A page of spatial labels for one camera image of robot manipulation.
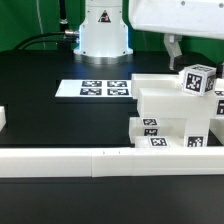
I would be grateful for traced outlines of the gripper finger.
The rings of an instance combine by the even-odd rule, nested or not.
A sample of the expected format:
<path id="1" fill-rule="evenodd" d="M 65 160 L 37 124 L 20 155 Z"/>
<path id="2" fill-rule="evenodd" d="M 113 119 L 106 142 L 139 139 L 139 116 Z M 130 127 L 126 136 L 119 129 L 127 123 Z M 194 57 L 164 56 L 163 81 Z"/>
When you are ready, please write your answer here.
<path id="1" fill-rule="evenodd" d="M 216 76 L 217 78 L 224 79 L 224 61 L 217 64 Z"/>

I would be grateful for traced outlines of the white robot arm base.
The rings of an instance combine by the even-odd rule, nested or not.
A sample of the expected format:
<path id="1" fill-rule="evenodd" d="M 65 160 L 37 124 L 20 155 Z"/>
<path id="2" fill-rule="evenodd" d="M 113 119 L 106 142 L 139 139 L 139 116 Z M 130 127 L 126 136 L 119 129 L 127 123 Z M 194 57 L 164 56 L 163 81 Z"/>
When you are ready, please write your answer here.
<path id="1" fill-rule="evenodd" d="M 79 46 L 74 50 L 77 61 L 100 65 L 132 59 L 122 3 L 123 0 L 85 0 L 85 19 L 79 26 Z"/>

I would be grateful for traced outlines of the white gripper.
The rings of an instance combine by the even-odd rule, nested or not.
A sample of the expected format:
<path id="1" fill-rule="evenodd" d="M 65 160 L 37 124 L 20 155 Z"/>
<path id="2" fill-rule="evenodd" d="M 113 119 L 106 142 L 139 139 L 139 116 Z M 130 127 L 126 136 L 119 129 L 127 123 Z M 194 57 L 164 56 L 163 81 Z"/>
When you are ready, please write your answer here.
<path id="1" fill-rule="evenodd" d="M 129 0 L 128 17 L 136 30 L 165 33 L 171 70 L 181 35 L 224 40 L 224 0 Z"/>

